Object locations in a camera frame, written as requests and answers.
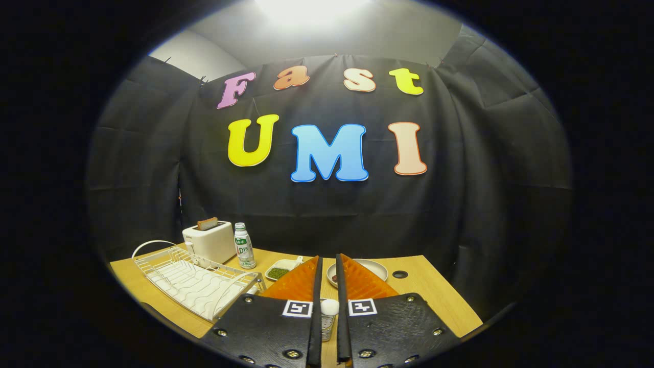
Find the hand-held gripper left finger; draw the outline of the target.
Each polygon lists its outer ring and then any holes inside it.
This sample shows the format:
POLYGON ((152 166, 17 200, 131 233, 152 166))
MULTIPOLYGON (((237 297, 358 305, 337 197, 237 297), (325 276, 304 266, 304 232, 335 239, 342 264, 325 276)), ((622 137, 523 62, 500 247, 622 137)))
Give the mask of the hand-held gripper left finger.
POLYGON ((302 297, 273 298, 269 290, 238 296, 200 339, 229 362, 247 367, 320 367, 323 258, 294 268, 291 291, 302 297))

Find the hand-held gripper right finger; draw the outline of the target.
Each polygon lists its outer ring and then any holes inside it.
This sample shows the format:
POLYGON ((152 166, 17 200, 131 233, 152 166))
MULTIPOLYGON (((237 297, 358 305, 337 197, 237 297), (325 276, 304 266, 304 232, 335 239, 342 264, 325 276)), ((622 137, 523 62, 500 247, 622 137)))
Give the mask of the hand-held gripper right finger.
POLYGON ((348 367, 416 367, 460 345, 461 338, 418 293, 373 294, 358 263, 335 258, 339 295, 337 361, 348 367))

